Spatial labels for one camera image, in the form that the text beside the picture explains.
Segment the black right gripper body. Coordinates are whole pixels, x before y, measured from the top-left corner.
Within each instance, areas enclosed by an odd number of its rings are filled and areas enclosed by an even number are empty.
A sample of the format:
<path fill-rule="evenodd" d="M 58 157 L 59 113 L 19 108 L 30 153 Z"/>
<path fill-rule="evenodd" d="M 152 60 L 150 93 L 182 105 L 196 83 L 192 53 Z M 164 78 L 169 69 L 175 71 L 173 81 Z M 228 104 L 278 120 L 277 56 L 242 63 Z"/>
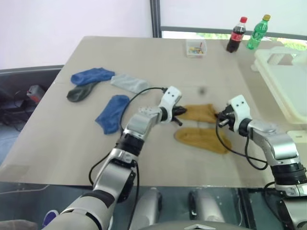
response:
<path fill-rule="evenodd" d="M 234 109 L 231 105 L 227 105 L 226 108 L 223 110 L 224 111 L 224 118 L 221 118 L 221 120 L 228 119 L 228 128 L 231 131 L 235 131 L 235 112 Z"/>

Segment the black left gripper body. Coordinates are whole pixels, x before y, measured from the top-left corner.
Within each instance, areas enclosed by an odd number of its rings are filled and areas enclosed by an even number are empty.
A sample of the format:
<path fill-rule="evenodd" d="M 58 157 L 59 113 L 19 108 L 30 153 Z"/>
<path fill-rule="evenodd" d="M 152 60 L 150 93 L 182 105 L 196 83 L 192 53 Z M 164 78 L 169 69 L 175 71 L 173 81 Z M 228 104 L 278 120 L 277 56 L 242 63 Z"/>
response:
<path fill-rule="evenodd" d="M 178 115 L 183 114 L 183 107 L 182 106 L 174 106 L 172 108 L 172 120 L 171 121 L 175 121 L 176 117 Z"/>

